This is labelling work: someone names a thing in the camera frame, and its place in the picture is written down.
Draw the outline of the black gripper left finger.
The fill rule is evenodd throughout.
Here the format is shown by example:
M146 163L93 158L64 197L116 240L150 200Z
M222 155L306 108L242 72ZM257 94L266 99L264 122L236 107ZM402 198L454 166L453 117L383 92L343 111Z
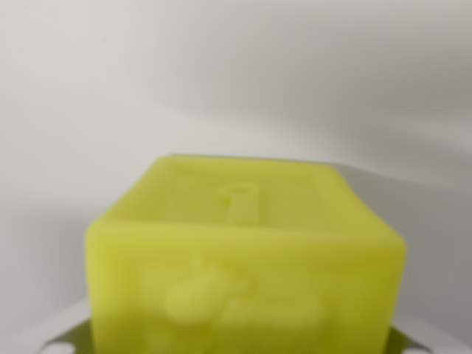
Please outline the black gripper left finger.
M88 299L47 319L42 328L39 353L94 353Z

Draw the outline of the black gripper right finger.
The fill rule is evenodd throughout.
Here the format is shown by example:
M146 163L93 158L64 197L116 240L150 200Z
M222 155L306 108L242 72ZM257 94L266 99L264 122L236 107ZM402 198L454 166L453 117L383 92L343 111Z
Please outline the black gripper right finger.
M386 353L433 353L438 332L425 323L396 323L389 331Z

